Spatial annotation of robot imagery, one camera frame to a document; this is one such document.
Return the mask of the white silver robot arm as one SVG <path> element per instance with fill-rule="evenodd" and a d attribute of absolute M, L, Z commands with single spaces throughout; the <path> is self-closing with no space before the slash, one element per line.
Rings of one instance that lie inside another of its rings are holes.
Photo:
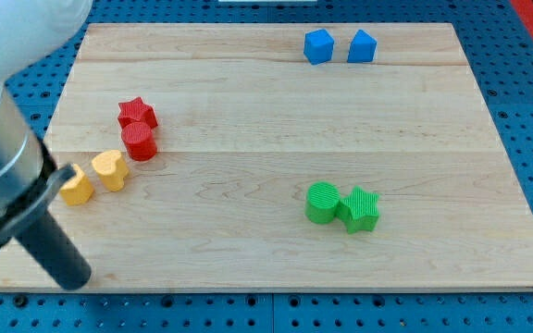
<path fill-rule="evenodd" d="M 6 81 L 68 41 L 92 0 L 0 0 L 0 216 L 38 178 L 40 144 L 13 102 Z"/>

